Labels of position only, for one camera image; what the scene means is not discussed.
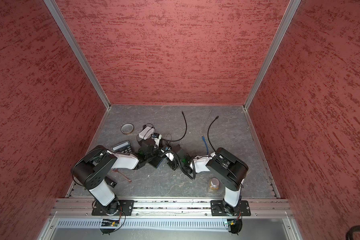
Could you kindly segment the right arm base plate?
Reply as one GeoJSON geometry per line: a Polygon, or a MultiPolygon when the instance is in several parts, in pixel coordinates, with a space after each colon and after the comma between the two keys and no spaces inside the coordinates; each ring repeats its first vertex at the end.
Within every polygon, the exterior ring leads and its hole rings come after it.
{"type": "Polygon", "coordinates": [[[232,207],[225,201],[213,200],[211,203],[212,216],[229,216],[229,217],[249,217],[251,210],[248,201],[239,201],[235,207],[232,207]]]}

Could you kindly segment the metal frame post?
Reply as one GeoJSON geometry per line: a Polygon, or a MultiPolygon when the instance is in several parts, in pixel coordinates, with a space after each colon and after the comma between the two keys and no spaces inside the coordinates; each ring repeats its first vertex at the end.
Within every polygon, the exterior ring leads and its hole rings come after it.
{"type": "Polygon", "coordinates": [[[71,47],[73,53],[75,54],[77,60],[79,61],[81,67],[83,68],[84,72],[86,73],[87,77],[89,78],[90,82],[92,83],[95,91],[97,92],[98,96],[102,100],[104,106],[107,110],[109,110],[112,106],[111,102],[109,101],[108,97],[106,96],[101,84],[99,83],[94,71],[92,70],[88,60],[86,59],[83,51],[81,50],[78,42],[76,41],[72,31],[70,30],[66,20],[63,17],[56,1],[52,0],[44,0],[49,12],[51,13],[52,17],[54,18],[55,22],[57,23],[59,29],[61,30],[63,36],[65,37],[66,41],[68,42],[69,46],[71,47]]]}
{"type": "Polygon", "coordinates": [[[290,0],[287,8],[286,8],[286,11],[282,17],[282,20],[278,26],[278,29],[275,33],[275,36],[271,42],[271,45],[269,47],[269,50],[266,54],[266,57],[263,61],[263,64],[259,70],[259,73],[255,79],[255,82],[251,88],[251,91],[245,101],[245,104],[244,104],[244,111],[248,111],[249,108],[250,108],[250,105],[256,95],[256,92],[258,91],[266,73],[267,73],[267,70],[268,68],[270,67],[271,63],[272,63],[272,60],[284,38],[284,35],[286,34],[287,30],[288,30],[288,27],[299,7],[301,3],[301,0],[290,0]]]}

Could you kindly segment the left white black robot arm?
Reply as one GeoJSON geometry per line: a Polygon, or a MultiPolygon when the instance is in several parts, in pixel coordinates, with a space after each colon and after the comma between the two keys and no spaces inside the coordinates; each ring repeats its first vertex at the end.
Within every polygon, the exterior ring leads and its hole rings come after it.
{"type": "Polygon", "coordinates": [[[95,203],[105,215],[114,216],[121,212],[121,204],[113,188],[116,182],[108,177],[109,172],[118,169],[139,170],[150,163],[158,167],[168,157],[152,139],[143,140],[138,152],[120,152],[98,145],[82,157],[72,168],[74,180],[95,198],[95,203]]]}

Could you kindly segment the black ribbed network switch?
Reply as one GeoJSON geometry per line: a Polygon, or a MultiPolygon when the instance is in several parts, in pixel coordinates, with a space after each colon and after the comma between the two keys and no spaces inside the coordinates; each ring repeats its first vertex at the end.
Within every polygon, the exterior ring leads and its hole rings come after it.
{"type": "Polygon", "coordinates": [[[149,161],[149,164],[155,169],[157,169],[164,159],[165,157],[156,156],[149,161]]]}

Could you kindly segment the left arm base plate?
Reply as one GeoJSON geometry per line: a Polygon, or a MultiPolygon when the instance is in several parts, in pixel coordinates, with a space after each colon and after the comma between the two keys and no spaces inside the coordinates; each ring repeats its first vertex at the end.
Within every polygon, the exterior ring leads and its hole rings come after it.
{"type": "Polygon", "coordinates": [[[98,200],[92,204],[92,216],[119,216],[120,214],[130,216],[134,207],[133,200],[112,200],[108,205],[103,206],[98,200]]]}

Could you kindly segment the left metal frame post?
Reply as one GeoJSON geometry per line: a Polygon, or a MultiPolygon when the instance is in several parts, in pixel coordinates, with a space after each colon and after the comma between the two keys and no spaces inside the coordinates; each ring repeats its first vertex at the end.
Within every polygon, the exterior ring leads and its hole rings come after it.
{"type": "Polygon", "coordinates": [[[66,20],[63,17],[56,1],[52,0],[44,0],[49,12],[51,13],[52,17],[54,18],[55,22],[57,23],[59,29],[61,30],[63,36],[65,37],[66,41],[68,42],[69,46],[71,47],[73,53],[75,54],[77,60],[79,61],[81,67],[83,68],[84,72],[86,73],[87,77],[89,78],[90,82],[92,83],[95,91],[97,92],[98,96],[102,100],[104,106],[107,110],[109,110],[112,106],[111,102],[109,101],[108,97],[106,96],[101,84],[99,83],[94,71],[92,70],[88,60],[86,59],[83,51],[81,50],[78,42],[76,41],[72,31],[70,30],[66,20]]]}

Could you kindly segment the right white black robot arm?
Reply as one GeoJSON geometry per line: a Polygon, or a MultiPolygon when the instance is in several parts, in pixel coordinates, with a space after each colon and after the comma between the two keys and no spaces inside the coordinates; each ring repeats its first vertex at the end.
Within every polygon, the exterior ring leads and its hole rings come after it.
{"type": "Polygon", "coordinates": [[[224,148],[204,156],[190,157],[180,146],[161,151],[160,158],[166,159],[172,170],[180,169],[191,180],[198,173],[210,172],[225,187],[222,200],[223,211],[227,216],[241,216],[240,202],[242,185],[249,166],[224,148]]]}

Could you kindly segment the brown tape roll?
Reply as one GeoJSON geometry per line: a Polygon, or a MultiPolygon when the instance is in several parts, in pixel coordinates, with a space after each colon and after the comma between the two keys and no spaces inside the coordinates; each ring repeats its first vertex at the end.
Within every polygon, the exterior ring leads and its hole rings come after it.
{"type": "Polygon", "coordinates": [[[134,127],[134,125],[131,124],[131,123],[126,123],[126,124],[123,124],[123,125],[121,126],[121,132],[122,132],[122,134],[124,134],[124,135],[130,135],[130,134],[132,134],[133,131],[134,131],[134,129],[135,129],[135,127],[134,127]]]}

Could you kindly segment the aluminium front rail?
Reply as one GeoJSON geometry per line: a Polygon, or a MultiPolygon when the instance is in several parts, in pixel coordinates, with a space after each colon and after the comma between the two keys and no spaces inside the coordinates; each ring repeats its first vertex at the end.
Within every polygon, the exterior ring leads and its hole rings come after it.
{"type": "MultiPolygon", "coordinates": [[[[171,199],[171,198],[121,198],[135,201],[129,218],[223,218],[212,216],[211,199],[171,199]]],[[[49,217],[93,218],[93,198],[71,197],[57,199],[49,217]]],[[[243,199],[248,201],[251,216],[244,219],[287,219],[294,218],[288,200],[285,199],[243,199]]]]}

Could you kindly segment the white network switch box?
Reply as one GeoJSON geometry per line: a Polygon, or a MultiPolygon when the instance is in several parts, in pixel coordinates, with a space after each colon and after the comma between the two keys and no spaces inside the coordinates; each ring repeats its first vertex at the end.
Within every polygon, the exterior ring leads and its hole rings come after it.
{"type": "Polygon", "coordinates": [[[138,136],[141,140],[146,140],[151,138],[151,136],[154,133],[155,133],[155,128],[151,126],[147,126],[138,134],[138,136]]]}

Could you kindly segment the amber glass jar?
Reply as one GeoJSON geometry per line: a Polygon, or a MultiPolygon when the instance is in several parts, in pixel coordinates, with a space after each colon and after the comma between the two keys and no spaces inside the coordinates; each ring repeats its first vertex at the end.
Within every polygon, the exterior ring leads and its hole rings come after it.
{"type": "Polygon", "coordinates": [[[209,193],[216,193],[220,188],[220,181],[217,178],[211,178],[208,182],[207,191],[209,193]]]}

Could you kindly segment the black desk calculator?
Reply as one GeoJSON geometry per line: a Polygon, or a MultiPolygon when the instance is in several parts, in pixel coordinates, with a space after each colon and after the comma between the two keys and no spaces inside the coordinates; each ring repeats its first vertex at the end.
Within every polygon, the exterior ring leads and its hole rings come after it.
{"type": "Polygon", "coordinates": [[[118,143],[113,147],[111,147],[111,150],[114,153],[122,153],[122,154],[130,154],[133,152],[131,143],[129,141],[118,143]]]}

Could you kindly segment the right metal frame post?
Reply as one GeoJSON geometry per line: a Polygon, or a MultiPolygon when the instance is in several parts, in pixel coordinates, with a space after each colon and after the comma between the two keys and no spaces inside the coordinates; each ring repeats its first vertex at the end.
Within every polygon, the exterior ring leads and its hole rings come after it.
{"type": "Polygon", "coordinates": [[[301,3],[301,0],[290,0],[287,8],[286,8],[286,11],[282,17],[282,20],[278,26],[278,29],[275,33],[275,36],[271,42],[271,45],[269,47],[269,50],[266,54],[266,57],[263,61],[263,64],[259,70],[259,73],[255,79],[255,82],[251,88],[251,91],[245,101],[245,104],[244,104],[244,111],[248,111],[249,108],[250,108],[250,105],[256,95],[256,92],[258,91],[266,73],[267,73],[267,70],[268,68],[270,67],[271,63],[272,63],[272,60],[284,38],[284,35],[286,34],[287,30],[288,30],[288,27],[299,7],[301,3]]]}

